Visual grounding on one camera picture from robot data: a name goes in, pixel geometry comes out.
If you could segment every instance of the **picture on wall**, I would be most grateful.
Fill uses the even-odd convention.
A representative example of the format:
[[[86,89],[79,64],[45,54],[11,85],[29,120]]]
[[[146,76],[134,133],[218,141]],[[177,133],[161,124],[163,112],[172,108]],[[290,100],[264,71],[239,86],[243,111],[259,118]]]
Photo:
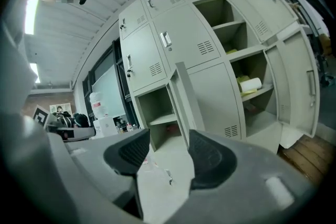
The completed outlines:
[[[71,110],[71,104],[66,103],[66,104],[53,104],[50,105],[50,112],[64,112],[67,111],[70,115],[72,115],[72,110]]]

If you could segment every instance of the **red label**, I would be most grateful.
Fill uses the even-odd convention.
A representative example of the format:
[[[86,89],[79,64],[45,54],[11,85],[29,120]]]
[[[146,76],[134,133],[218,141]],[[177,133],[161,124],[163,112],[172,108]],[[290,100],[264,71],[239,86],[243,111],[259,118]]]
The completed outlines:
[[[92,108],[96,108],[96,107],[98,107],[98,106],[100,106],[100,102],[99,102],[99,103],[95,103],[95,104],[93,104],[93,105],[92,105]]]

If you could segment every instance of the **water bottle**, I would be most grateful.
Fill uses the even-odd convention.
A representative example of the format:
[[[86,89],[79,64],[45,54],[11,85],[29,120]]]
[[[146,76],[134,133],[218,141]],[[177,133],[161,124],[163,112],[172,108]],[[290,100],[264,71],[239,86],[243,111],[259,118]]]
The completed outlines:
[[[109,115],[106,106],[104,106],[101,102],[100,92],[93,92],[90,94],[90,103],[92,111],[97,119],[101,119]]]

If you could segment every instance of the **open locker door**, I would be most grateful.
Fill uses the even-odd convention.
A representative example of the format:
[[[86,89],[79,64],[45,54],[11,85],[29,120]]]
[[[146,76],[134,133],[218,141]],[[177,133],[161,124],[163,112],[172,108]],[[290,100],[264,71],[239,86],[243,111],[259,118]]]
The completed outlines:
[[[175,69],[166,85],[182,135],[189,146],[189,130],[204,131],[204,123],[196,94],[183,62],[175,64]]]
[[[314,137],[320,106],[317,66],[307,35],[298,27],[265,51],[274,75],[279,120]]]

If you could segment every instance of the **brick wall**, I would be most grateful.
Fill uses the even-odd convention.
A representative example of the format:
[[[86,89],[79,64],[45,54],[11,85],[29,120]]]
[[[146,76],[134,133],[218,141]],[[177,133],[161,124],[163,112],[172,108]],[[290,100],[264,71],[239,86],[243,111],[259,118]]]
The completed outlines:
[[[36,105],[40,105],[50,111],[50,105],[64,103],[70,103],[72,112],[76,112],[75,99],[72,92],[32,94],[27,98],[22,114],[32,117]]]

